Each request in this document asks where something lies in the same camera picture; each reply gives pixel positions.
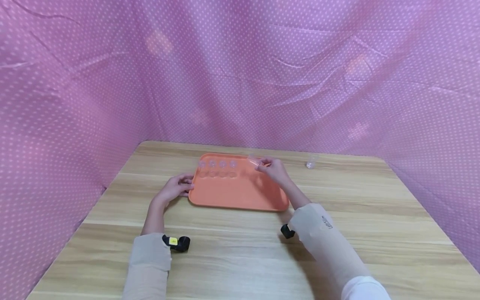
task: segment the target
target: polka dot fabric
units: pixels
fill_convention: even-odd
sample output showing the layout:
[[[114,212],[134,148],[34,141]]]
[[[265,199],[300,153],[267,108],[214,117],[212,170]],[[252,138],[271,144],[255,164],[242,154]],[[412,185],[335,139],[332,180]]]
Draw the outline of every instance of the polka dot fabric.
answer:
[[[144,140],[379,156],[480,270],[476,1],[0,6],[0,299]]]

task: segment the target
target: finger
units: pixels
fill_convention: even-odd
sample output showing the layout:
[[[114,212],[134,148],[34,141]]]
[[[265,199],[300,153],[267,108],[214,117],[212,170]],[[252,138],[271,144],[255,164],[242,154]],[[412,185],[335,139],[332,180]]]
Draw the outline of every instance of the finger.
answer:
[[[267,172],[267,167],[265,166],[262,166],[262,165],[258,165],[255,170],[259,171],[259,172],[262,172],[262,173],[266,173]]]
[[[265,164],[271,164],[273,162],[273,160],[274,160],[273,157],[265,156],[260,161],[262,162],[262,164],[265,165]]]
[[[189,191],[189,190],[193,189],[193,184],[182,183],[180,185],[180,189],[182,191]]]
[[[175,176],[179,181],[185,180],[185,179],[193,179],[193,174],[192,173],[182,173],[177,176]]]

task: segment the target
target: hand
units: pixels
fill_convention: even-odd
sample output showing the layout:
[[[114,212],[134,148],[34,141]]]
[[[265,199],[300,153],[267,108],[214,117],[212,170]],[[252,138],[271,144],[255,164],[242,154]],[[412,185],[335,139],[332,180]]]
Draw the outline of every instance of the hand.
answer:
[[[165,186],[155,196],[154,201],[165,206],[178,196],[188,197],[188,191],[193,189],[193,174],[180,174],[170,178]]]
[[[257,171],[267,174],[280,186],[290,181],[287,170],[285,170],[285,167],[280,159],[266,156],[260,161],[262,164],[255,168]]]

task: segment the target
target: orange tray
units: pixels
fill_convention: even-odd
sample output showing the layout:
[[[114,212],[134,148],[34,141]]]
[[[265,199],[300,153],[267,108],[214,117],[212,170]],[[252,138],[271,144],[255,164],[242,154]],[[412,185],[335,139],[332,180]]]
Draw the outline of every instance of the orange tray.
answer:
[[[206,166],[199,166],[193,177],[195,188],[188,195],[193,204],[265,211],[288,208],[283,190],[256,171],[246,156],[207,153],[200,161]]]

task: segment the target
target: wood grain surface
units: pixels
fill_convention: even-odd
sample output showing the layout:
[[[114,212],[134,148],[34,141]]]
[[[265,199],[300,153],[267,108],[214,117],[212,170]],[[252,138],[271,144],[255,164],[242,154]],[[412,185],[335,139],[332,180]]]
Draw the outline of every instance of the wood grain surface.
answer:
[[[171,176],[194,172],[207,152],[252,150],[140,144],[28,299],[120,299],[132,242],[150,200]],[[316,168],[307,169],[307,153],[254,152],[283,160],[393,300],[479,299],[478,273],[384,161],[321,155]],[[298,239],[281,236],[291,213],[174,202],[166,212],[166,233],[189,236],[192,243],[187,253],[172,254],[168,299],[334,299],[327,275]]]

